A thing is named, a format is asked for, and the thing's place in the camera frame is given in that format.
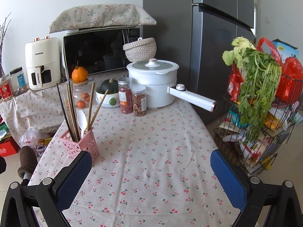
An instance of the jar label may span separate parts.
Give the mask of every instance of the jar label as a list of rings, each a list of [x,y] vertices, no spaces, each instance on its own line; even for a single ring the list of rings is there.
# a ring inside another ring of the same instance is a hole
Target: jar label
[[[121,105],[127,105],[126,93],[119,91],[119,100]]]
[[[19,76],[17,76],[17,79],[18,79],[20,88],[23,88],[26,86],[23,74],[20,74]]]
[[[9,86],[9,83],[2,85],[0,87],[0,93],[1,93],[3,99],[8,98],[12,95],[12,90]]]
[[[142,108],[142,112],[147,109],[147,106],[146,106],[146,97],[144,97],[144,98],[141,99],[141,108]]]

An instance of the microwave oven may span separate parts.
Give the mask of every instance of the microwave oven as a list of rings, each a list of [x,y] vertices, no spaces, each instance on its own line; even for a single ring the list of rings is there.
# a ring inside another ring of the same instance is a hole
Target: microwave oven
[[[141,34],[141,26],[111,26],[79,29],[64,35],[62,58],[66,78],[72,78],[77,65],[84,67],[89,75],[125,68],[130,62],[123,45],[137,41]]]

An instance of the microwave control panel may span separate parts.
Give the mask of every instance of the microwave control panel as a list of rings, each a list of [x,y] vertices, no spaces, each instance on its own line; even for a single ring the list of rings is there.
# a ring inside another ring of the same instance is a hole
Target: microwave control panel
[[[138,41],[139,37],[140,37],[140,28],[129,28],[128,29],[129,43]]]

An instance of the tiled floor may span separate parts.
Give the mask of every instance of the tiled floor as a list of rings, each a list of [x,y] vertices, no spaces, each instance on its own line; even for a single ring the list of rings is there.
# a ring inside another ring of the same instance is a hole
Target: tiled floor
[[[218,122],[213,122],[207,126],[213,135],[213,129],[218,126]],[[279,155],[276,158],[272,168],[269,171],[262,172],[259,177],[264,183],[281,184],[284,180],[290,180],[294,183],[301,206],[303,206],[303,177],[300,174],[303,170],[303,123],[296,126],[291,138],[287,144],[283,144],[279,149]],[[21,182],[17,174],[20,167],[19,153],[5,157],[7,163],[6,171],[0,174],[0,219],[6,191],[13,181]],[[263,208],[259,223],[262,226],[267,214],[268,208]]]

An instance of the grey refrigerator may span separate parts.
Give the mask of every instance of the grey refrigerator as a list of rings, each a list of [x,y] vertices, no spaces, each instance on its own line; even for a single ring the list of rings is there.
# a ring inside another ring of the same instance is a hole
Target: grey refrigerator
[[[143,28],[156,58],[177,63],[178,83],[218,102],[214,113],[194,107],[204,123],[221,116],[231,74],[222,54],[236,37],[254,39],[254,0],[143,0],[143,8],[157,21]]]

